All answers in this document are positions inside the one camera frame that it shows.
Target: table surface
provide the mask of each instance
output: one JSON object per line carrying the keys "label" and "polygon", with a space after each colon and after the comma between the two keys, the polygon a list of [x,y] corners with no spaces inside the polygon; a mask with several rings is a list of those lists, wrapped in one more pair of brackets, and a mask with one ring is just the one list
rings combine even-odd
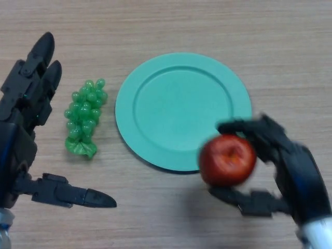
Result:
{"label": "table surface", "polygon": [[[0,79],[46,31],[63,76],[53,112],[36,129],[33,177],[43,172],[113,196],[116,209],[39,204],[21,196],[12,211],[12,248],[300,248],[289,217],[243,218],[212,198],[198,174],[157,171],[118,134],[114,105],[128,74],[169,52],[206,54],[243,80],[254,113],[266,112],[306,143],[332,187],[332,2],[312,0],[1,0]],[[103,77],[108,103],[92,161],[70,155],[64,110],[86,79]],[[259,163],[243,186],[276,191]]]}

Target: toy fruit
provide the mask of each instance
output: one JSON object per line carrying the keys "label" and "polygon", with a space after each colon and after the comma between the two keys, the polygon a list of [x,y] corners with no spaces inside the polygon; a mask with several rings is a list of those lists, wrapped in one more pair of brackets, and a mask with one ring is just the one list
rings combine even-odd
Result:
{"label": "toy fruit", "polygon": [[87,80],[79,91],[72,93],[73,101],[64,112],[65,118],[68,119],[65,146],[71,153],[92,158],[97,151],[91,138],[99,123],[101,106],[107,101],[104,86],[104,79],[98,79],[95,84]]}
{"label": "toy fruit", "polygon": [[203,181],[212,186],[234,186],[252,173],[257,156],[251,144],[236,135],[220,135],[207,142],[199,155]]}

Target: grape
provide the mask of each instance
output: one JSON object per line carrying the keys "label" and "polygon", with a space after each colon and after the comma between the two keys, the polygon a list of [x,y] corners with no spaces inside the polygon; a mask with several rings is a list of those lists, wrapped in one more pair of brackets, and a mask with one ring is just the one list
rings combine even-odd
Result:
{"label": "grape", "polygon": [[82,107],[80,110],[79,110],[79,116],[80,118],[87,118],[90,114],[90,110],[87,109],[86,107]]}
{"label": "grape", "polygon": [[67,109],[64,111],[64,116],[65,116],[65,118],[69,119],[73,116],[73,112],[71,110]]}
{"label": "grape", "polygon": [[69,105],[69,110],[71,110],[72,112],[76,112],[79,108],[79,103],[71,102],[71,104]]}
{"label": "grape", "polygon": [[82,126],[82,132],[85,135],[88,135],[92,132],[92,126]]}
{"label": "grape", "polygon": [[67,127],[68,130],[72,130],[76,127],[76,124],[69,120],[66,124],[66,127]]}
{"label": "grape", "polygon": [[78,99],[79,99],[79,92],[73,92],[72,93],[72,100],[74,102],[77,102]]}
{"label": "grape", "polygon": [[99,109],[92,109],[91,116],[94,120],[99,119],[101,111]]}
{"label": "grape", "polygon": [[95,102],[93,102],[92,108],[93,109],[100,108],[100,107],[102,107],[102,105],[103,105],[103,102],[101,100],[96,100]]}
{"label": "grape", "polygon": [[102,89],[105,86],[105,80],[104,79],[99,79],[96,82],[97,89]]}
{"label": "grape", "polygon": [[91,143],[91,135],[90,134],[84,134],[82,136],[82,142],[87,143],[87,144]]}
{"label": "grape", "polygon": [[86,96],[90,93],[90,89],[87,87],[81,87],[81,89],[79,90],[79,93],[81,96]]}
{"label": "grape", "polygon": [[78,139],[78,137],[80,136],[80,130],[79,129],[72,129],[69,131],[68,136],[71,139]]}
{"label": "grape", "polygon": [[96,127],[96,122],[93,119],[88,120],[89,125],[94,129]]}
{"label": "grape", "polygon": [[87,96],[87,100],[90,102],[95,102],[97,100],[97,95],[94,92],[90,92]]}
{"label": "grape", "polygon": [[91,109],[91,104],[89,102],[85,101],[83,103],[83,107],[86,108],[86,109],[88,109],[88,110],[90,110]]}
{"label": "grape", "polygon": [[108,98],[108,94],[106,92],[103,92],[102,96],[101,96],[101,101],[103,102],[103,104],[106,103],[107,101],[107,98]]}
{"label": "grape", "polygon": [[84,85],[89,89],[94,87],[93,81],[91,79],[88,79],[87,81],[85,81]]}

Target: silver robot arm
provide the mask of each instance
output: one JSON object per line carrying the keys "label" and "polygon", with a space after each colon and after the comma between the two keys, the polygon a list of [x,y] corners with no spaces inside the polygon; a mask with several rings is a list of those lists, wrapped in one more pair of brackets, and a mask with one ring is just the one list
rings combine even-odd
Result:
{"label": "silver robot arm", "polygon": [[0,209],[0,249],[11,249],[9,229],[14,220],[13,213],[8,209]]}

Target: plate rim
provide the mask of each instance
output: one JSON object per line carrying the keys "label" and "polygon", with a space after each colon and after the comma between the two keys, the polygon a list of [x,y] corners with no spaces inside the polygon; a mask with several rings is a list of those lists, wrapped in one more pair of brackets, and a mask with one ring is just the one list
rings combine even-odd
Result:
{"label": "plate rim", "polygon": [[[126,131],[126,129],[128,130],[128,125],[131,127],[134,126],[133,127],[134,130],[135,129],[138,131],[140,130],[136,125],[136,121],[135,121],[135,117],[134,117],[135,115],[133,114],[133,109],[134,109],[133,103],[135,101],[135,95],[136,95],[137,91],[140,89],[139,86],[144,83],[144,80],[137,79],[137,78],[139,78],[138,76],[141,75],[141,77],[142,77],[142,75],[145,75],[145,78],[148,78],[151,74],[156,72],[154,69],[151,70],[151,67],[157,68],[157,67],[159,67],[159,63],[161,63],[161,65],[162,65],[165,60],[172,59],[172,57],[174,57],[173,59],[178,59],[178,60],[179,59],[181,60],[181,58],[182,58],[182,59],[184,59],[184,61],[188,61],[189,64],[193,62],[191,59],[193,59],[193,57],[195,57],[195,62],[193,63],[193,65],[191,65],[191,67],[196,67],[196,68],[202,70],[202,67],[195,65],[197,63],[196,60],[200,59],[201,60],[200,63],[201,63],[201,65],[203,65],[203,68],[207,68],[207,70],[205,70],[205,71],[210,73],[214,77],[216,77],[219,80],[219,82],[222,83],[223,86],[221,86],[221,87],[224,87],[225,89],[227,89],[228,92],[229,92],[229,87],[225,86],[225,81],[226,81],[226,84],[228,84],[228,85],[238,84],[238,87],[240,87],[240,89],[238,89],[238,94],[240,94],[242,98],[247,98],[245,101],[247,102],[248,106],[246,106],[245,110],[241,110],[241,113],[239,113],[239,114],[234,113],[233,118],[236,118],[236,117],[251,118],[252,104],[251,104],[251,99],[250,99],[248,90],[246,89],[242,80],[238,77],[237,74],[235,74],[234,71],[232,71],[229,67],[227,67],[226,65],[217,61],[216,59],[205,56],[203,54],[176,52],[176,53],[165,53],[165,54],[161,54],[159,56],[153,57],[153,58],[143,62],[142,64],[140,64],[126,77],[126,79],[123,81],[123,83],[118,91],[117,97],[116,97],[115,121],[116,121],[116,125],[118,128],[119,134],[122,137],[122,140],[137,156],[139,156],[144,161],[146,161],[152,165],[155,165],[156,167],[170,170],[170,171],[176,171],[176,172],[198,171],[197,152],[196,152],[196,158],[195,158],[194,165],[192,165],[192,166],[184,165],[182,169],[180,169],[177,165],[175,165],[174,167],[170,167],[170,164],[173,165],[174,161],[179,161],[179,163],[181,163],[180,161],[183,161],[185,159],[183,159],[183,158],[173,159],[172,155],[170,155],[170,151],[167,151],[166,149],[163,150],[159,147],[158,147],[158,149],[156,149],[153,144],[151,144],[149,141],[146,140],[145,135],[140,134],[140,132],[138,132],[138,135],[137,135],[137,133],[135,134],[133,132],[133,133],[129,134],[129,132]],[[128,103],[128,101],[126,101],[127,97],[124,94],[126,94],[128,96],[132,96],[132,99],[130,100],[131,103]],[[233,105],[234,104],[233,103],[234,95],[231,93],[229,93],[229,95],[230,95],[230,98],[231,98],[230,100],[232,101],[232,105]],[[121,106],[127,107],[128,112],[124,113],[122,111],[123,108]],[[140,146],[135,145],[134,140],[137,140],[137,139],[141,139]]]}

